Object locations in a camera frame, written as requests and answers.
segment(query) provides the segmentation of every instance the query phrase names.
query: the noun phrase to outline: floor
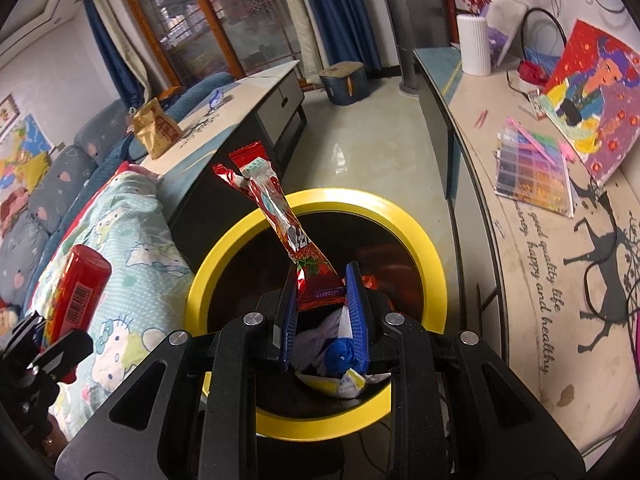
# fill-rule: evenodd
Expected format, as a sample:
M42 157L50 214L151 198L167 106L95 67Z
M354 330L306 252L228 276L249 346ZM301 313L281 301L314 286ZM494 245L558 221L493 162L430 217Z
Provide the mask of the floor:
M346 187L379 195L407 211L431 238L447 282L447 332L457 332L458 272L449 211L418 99L400 78L370 82L370 97L340 107L324 90L305 93L308 124L282 182L286 193Z

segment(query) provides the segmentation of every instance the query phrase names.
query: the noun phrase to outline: blanket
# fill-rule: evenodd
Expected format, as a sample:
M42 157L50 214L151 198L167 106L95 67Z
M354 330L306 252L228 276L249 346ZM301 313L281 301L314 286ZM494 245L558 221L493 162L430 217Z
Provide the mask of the blanket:
M183 326L193 281L171 239L156 184L135 171L116 174L81 213L38 280L30 309L47 316L76 244L97 250L113 273L88 330L94 352L78 366L75 383L60 384L52 406L67 438L169 332Z

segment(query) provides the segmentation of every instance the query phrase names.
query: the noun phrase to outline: stool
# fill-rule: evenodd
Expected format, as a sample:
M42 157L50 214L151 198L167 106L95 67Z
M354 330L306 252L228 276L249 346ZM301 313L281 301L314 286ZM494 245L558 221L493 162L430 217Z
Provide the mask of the stool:
M334 105L347 106L370 94L367 73L359 61L341 61L321 70L319 76Z

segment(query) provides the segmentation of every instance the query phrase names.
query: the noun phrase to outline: painting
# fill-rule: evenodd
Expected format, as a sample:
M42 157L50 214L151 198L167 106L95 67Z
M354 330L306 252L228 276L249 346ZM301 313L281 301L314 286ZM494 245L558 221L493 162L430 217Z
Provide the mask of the painting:
M26 206L28 162L51 148L33 115L27 115L0 137L0 239Z
M15 104L14 98L9 94L0 103L0 136L2 136L5 130L18 118L19 115L20 111Z
M640 56L578 20L540 102L601 186L640 134Z

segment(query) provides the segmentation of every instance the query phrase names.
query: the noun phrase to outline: blue sofa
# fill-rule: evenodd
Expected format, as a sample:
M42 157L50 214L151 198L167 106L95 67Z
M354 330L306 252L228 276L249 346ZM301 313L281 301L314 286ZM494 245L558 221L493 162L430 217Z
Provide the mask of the blue sofa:
M213 74L187 90L167 114L181 121L215 89L234 79ZM14 227L0 246L0 298L20 316L38 279L66 231L119 165L146 155L132 135L124 135L127 110L117 100L94 116L58 155L36 186Z

